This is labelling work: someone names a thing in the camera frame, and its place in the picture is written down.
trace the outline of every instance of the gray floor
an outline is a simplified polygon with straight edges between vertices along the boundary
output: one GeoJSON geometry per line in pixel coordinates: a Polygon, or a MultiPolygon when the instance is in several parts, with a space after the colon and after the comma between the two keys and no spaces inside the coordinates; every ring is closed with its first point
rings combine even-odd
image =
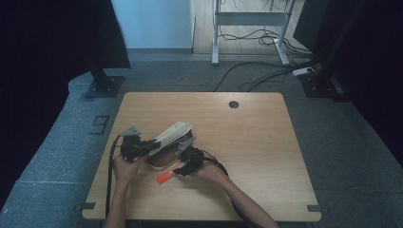
{"type": "MultiPolygon", "coordinates": [[[[0,214],[0,227],[99,227],[99,221],[82,218],[76,206],[86,200],[126,92],[212,91],[235,64],[247,60],[279,64],[276,56],[223,56],[219,66],[211,66],[208,56],[182,53],[129,52],[129,56],[131,70],[106,71],[110,76],[125,76],[117,98],[80,99],[92,81],[90,74],[70,82],[66,105],[14,184],[0,214]],[[102,116],[110,117],[105,132],[93,134],[102,131],[94,124],[102,116]]],[[[241,83],[277,70],[237,67],[218,91],[239,91],[241,83]]],[[[298,78],[291,75],[284,83],[267,82],[252,92],[284,96],[322,208],[322,220],[308,227],[403,227],[403,169],[352,104],[306,98],[298,78]]],[[[156,223],[154,227],[163,226],[156,223]]]]}

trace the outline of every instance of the orange object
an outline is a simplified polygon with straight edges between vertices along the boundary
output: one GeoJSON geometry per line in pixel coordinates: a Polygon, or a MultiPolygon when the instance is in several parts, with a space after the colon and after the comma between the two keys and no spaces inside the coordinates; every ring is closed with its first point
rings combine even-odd
{"type": "Polygon", "coordinates": [[[181,162],[180,164],[178,164],[177,166],[175,166],[175,168],[173,168],[172,170],[167,171],[166,173],[161,174],[158,178],[157,178],[157,183],[159,184],[163,184],[165,182],[167,182],[169,179],[171,179],[174,175],[174,169],[177,168],[182,168],[184,166],[184,163],[181,162]]]}

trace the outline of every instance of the person's left hand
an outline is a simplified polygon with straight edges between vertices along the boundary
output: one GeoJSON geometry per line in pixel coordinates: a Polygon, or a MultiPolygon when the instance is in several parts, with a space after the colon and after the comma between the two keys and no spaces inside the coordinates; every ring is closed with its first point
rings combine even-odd
{"type": "Polygon", "coordinates": [[[116,156],[113,160],[116,183],[129,185],[130,182],[136,178],[140,165],[147,157],[146,155],[138,158],[136,161],[126,161],[122,155],[116,156]]]}

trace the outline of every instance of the table top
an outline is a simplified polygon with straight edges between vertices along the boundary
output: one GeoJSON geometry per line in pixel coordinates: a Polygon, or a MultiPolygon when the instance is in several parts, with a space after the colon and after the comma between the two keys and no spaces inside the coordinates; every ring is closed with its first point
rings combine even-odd
{"type": "MultiPolygon", "coordinates": [[[[191,122],[194,146],[214,154],[274,220],[320,220],[320,212],[308,210],[317,199],[282,95],[212,92],[125,94],[86,199],[95,202],[83,210],[86,219],[105,218],[108,155],[116,136],[134,125],[142,140],[151,140],[176,122],[191,122]],[[230,107],[232,101],[239,107],[230,107]]],[[[140,168],[128,190],[127,219],[240,220],[217,185],[190,176],[159,185],[165,171],[140,168]]]]}

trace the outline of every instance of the human arm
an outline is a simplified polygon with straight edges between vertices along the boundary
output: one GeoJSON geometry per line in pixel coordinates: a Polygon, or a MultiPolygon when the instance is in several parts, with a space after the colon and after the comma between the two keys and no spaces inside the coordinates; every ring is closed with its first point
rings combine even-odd
{"type": "Polygon", "coordinates": [[[235,206],[249,219],[265,228],[278,228],[273,218],[254,200],[240,190],[221,169],[209,161],[205,161],[194,176],[216,183],[232,200],[235,206]]]}
{"type": "Polygon", "coordinates": [[[123,228],[125,227],[125,209],[126,193],[129,184],[137,176],[140,165],[146,160],[147,156],[138,158],[136,161],[125,161],[122,155],[113,160],[113,170],[115,172],[115,193],[110,204],[109,214],[107,215],[104,227],[123,228]]]}

